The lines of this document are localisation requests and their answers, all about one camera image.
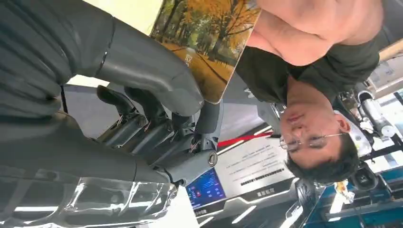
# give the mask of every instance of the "transparent cover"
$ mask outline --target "transparent cover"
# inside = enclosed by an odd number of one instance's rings
[[[0,166],[0,227],[130,227],[163,217],[176,193],[170,183]]]

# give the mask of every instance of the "black hair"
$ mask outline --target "black hair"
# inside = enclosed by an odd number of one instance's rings
[[[360,161],[357,148],[350,135],[345,133],[340,135],[339,138],[341,147],[337,161],[327,161],[316,167],[303,169],[288,155],[286,166],[295,177],[313,183],[330,184],[347,179],[357,170]]]

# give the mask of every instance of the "red stripe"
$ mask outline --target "red stripe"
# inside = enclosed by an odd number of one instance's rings
[[[229,145],[232,145],[232,144],[234,144],[236,142],[239,142],[241,140],[246,141],[246,140],[251,140],[251,139],[255,139],[255,138],[259,138],[259,137],[270,136],[272,134],[273,134],[273,132],[269,132],[269,133],[261,133],[261,134],[257,134],[257,135],[246,135],[246,136],[235,138],[235,139],[229,139],[229,140],[219,142],[218,147],[229,146]]]

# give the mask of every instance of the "ear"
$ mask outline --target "ear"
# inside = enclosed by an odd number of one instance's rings
[[[335,114],[335,118],[336,121],[339,123],[340,130],[344,133],[349,133],[351,127],[346,118],[340,114]]]

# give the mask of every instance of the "book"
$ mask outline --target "book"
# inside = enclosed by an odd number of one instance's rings
[[[150,37],[182,59],[204,99],[217,104],[259,14],[254,0],[164,0]]]

